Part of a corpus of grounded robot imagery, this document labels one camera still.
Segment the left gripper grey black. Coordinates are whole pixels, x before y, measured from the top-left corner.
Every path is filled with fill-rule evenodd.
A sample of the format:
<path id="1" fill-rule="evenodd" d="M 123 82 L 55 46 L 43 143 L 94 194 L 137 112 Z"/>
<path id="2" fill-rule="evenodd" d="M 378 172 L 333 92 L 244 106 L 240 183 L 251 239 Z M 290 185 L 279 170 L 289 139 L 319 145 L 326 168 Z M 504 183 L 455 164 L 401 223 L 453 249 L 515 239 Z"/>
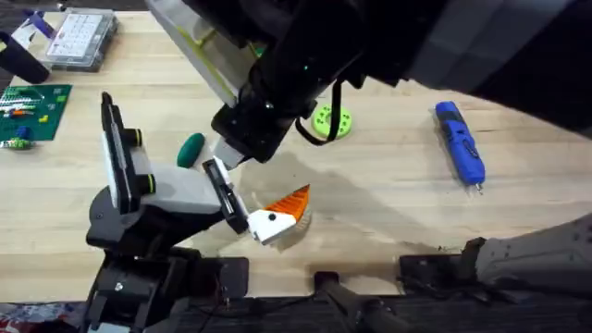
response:
<path id="1" fill-rule="evenodd" d="M 232 170 L 245 156 L 224 138 L 213 155 Z M 310 185 L 248 214 L 215 159 L 204 171 L 155 164 L 148 173 L 112 167 L 107 185 L 92 200 L 86 241 L 112 253 L 164 253 L 189 237 L 226 221 L 237 234 L 249 231 L 267 245 L 304 217 Z"/>

